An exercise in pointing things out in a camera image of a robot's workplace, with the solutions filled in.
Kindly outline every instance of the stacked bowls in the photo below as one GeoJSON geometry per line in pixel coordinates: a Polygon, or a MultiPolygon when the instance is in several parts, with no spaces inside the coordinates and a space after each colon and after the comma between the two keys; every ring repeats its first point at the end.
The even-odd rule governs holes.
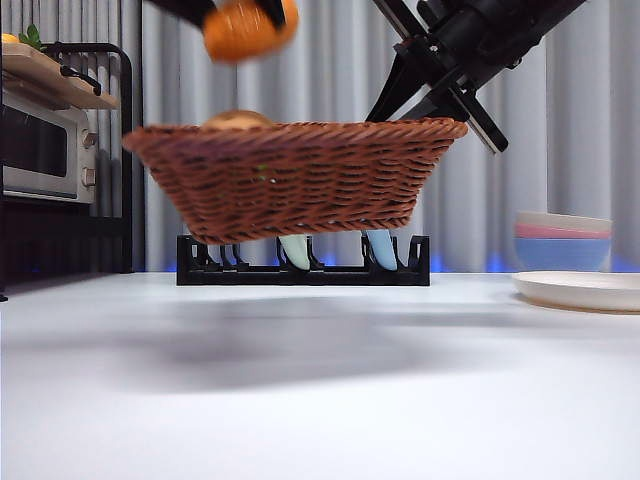
{"type": "Polygon", "coordinates": [[[520,212],[516,253],[526,270],[599,271],[611,250],[611,220],[520,212]]]}

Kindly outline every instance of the white table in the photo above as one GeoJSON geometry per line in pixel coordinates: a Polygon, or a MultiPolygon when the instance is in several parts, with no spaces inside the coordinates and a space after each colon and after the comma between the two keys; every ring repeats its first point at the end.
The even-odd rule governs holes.
{"type": "Polygon", "coordinates": [[[2,305],[6,480],[640,478],[640,317],[108,276],[2,305]]]}

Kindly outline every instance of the toaster oven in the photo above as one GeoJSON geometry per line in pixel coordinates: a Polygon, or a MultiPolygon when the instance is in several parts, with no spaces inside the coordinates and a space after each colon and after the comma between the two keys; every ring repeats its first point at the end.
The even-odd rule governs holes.
{"type": "Polygon", "coordinates": [[[51,110],[3,90],[4,194],[93,203],[96,140],[85,111],[51,110]]]}

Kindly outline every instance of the wooden shelf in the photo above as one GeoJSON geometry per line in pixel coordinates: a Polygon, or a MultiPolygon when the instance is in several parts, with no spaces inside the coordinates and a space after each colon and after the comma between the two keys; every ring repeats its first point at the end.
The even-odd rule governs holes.
{"type": "Polygon", "coordinates": [[[95,95],[91,85],[84,80],[63,77],[59,63],[24,43],[2,43],[2,69],[47,92],[48,96],[56,97],[61,105],[101,110],[119,107],[115,97],[104,92],[95,95]]]}

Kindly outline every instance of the white plate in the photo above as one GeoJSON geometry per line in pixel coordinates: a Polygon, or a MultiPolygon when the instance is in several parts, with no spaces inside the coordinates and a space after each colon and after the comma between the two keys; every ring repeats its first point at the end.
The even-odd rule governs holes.
{"type": "Polygon", "coordinates": [[[537,303],[640,313],[640,273],[522,272],[513,281],[537,303]]]}
{"type": "Polygon", "coordinates": [[[603,218],[576,217],[543,212],[518,212],[517,223],[542,227],[568,228],[592,232],[610,232],[613,222],[603,218]]]}

